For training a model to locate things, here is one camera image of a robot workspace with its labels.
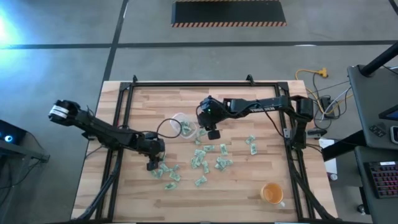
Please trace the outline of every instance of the floor mat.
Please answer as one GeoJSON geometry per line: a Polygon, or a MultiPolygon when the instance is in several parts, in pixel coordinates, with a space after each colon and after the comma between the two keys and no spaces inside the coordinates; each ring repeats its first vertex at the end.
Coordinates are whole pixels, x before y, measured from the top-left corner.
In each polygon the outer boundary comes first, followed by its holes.
{"type": "Polygon", "coordinates": [[[173,3],[172,27],[281,27],[286,26],[276,0],[193,0],[173,3]]]}

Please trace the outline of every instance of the clear plastic cup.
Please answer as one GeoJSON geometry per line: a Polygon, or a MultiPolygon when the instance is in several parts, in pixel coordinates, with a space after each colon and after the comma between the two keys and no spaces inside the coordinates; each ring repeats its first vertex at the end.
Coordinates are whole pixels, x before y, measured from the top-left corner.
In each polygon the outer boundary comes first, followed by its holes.
{"type": "MultiPolygon", "coordinates": [[[[190,131],[187,134],[183,134],[181,132],[181,137],[185,138],[185,139],[190,139],[192,138],[198,131],[198,128],[196,126],[196,124],[194,122],[192,122],[192,120],[184,113],[177,113],[176,115],[173,116],[173,119],[176,119],[177,121],[181,122],[181,121],[187,121],[189,122],[189,127],[192,129],[192,131],[190,131]]],[[[170,120],[170,125],[173,127],[174,131],[178,134],[180,132],[180,125],[173,121],[170,120]]]]}

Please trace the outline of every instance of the wooden tabletop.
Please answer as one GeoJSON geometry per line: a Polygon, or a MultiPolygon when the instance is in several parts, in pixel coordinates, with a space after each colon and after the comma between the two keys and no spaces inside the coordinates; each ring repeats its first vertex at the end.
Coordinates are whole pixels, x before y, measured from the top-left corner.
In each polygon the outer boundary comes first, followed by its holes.
{"type": "MultiPolygon", "coordinates": [[[[307,96],[303,81],[288,83],[290,95],[307,96]]],[[[101,91],[96,117],[108,123],[113,121],[119,84],[120,82],[105,82],[101,91]]],[[[155,131],[162,120],[171,118],[176,113],[185,113],[197,123],[195,108],[208,95],[218,100],[255,100],[275,97],[275,92],[273,87],[135,87],[129,127],[138,131],[155,131]]],[[[126,98],[124,96],[123,106],[126,105],[126,98]]],[[[121,119],[123,113],[124,107],[121,110],[121,119]]],[[[269,114],[279,128],[278,112],[269,114]]],[[[164,190],[165,184],[173,181],[169,173],[165,173],[160,180],[153,178],[146,171],[147,158],[125,150],[114,222],[297,221],[284,142],[267,116],[264,113],[255,113],[241,119],[227,119],[217,124],[217,127],[221,131],[220,139],[209,141],[206,136],[201,138],[203,145],[215,145],[216,151],[205,156],[210,173],[205,174],[208,182],[200,187],[196,187],[194,181],[204,175],[203,168],[192,169],[190,165],[194,150],[201,148],[195,145],[194,139],[164,138],[166,165],[180,165],[177,173],[181,175],[181,181],[174,190],[164,190]],[[258,154],[254,156],[244,142],[250,134],[256,137],[258,154]],[[214,168],[216,158],[221,156],[220,144],[227,145],[229,154],[225,158],[234,162],[224,172],[214,168]],[[286,204],[284,208],[261,200],[260,189],[269,182],[282,186],[283,201],[286,204]]],[[[159,133],[175,135],[169,122],[164,123],[159,133]]],[[[87,153],[99,145],[98,142],[90,142],[87,153]]],[[[72,217],[82,214],[98,193],[105,158],[106,149],[100,149],[85,161],[72,217]]],[[[304,150],[304,159],[312,192],[328,212],[337,217],[322,155],[308,148],[304,150]]],[[[108,211],[109,194],[104,215],[108,211]]],[[[307,217],[302,191],[300,198],[307,217]]]]}

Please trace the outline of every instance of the concrete floor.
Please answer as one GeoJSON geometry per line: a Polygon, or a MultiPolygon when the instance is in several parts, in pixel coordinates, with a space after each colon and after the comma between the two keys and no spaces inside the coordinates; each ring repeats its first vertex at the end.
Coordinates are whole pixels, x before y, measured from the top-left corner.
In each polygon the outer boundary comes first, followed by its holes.
{"type": "MultiPolygon", "coordinates": [[[[387,0],[281,0],[287,27],[170,28],[171,0],[130,0],[120,43],[394,40],[398,16],[387,0]]],[[[3,0],[1,44],[110,44],[122,0],[3,0]]],[[[323,47],[213,47],[118,49],[110,80],[291,80],[297,69],[328,69],[319,88],[348,80],[346,68],[365,64],[388,45],[323,47]]],[[[96,108],[109,49],[0,50],[0,119],[32,132],[51,154],[12,199],[7,223],[48,223],[70,218],[87,141],[77,128],[51,123],[57,99],[96,108]]],[[[397,65],[393,60],[389,65],[397,65]]],[[[300,74],[310,88],[312,75],[300,74]]],[[[349,84],[322,92],[338,96],[349,84]]],[[[353,98],[326,137],[344,138],[361,129],[353,98]]],[[[338,165],[354,163],[338,158],[338,165]]],[[[358,188],[332,185],[339,217],[370,222],[355,211],[358,188]]]]}

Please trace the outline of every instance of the glass mug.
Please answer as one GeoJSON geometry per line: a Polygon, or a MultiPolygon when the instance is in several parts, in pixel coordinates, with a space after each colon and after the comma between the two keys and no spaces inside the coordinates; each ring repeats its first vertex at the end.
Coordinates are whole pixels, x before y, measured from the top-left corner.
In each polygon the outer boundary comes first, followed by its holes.
{"type": "Polygon", "coordinates": [[[285,207],[285,203],[282,201],[284,199],[284,192],[282,187],[277,183],[268,183],[263,186],[260,191],[260,196],[265,202],[279,205],[282,208],[285,207]]]}

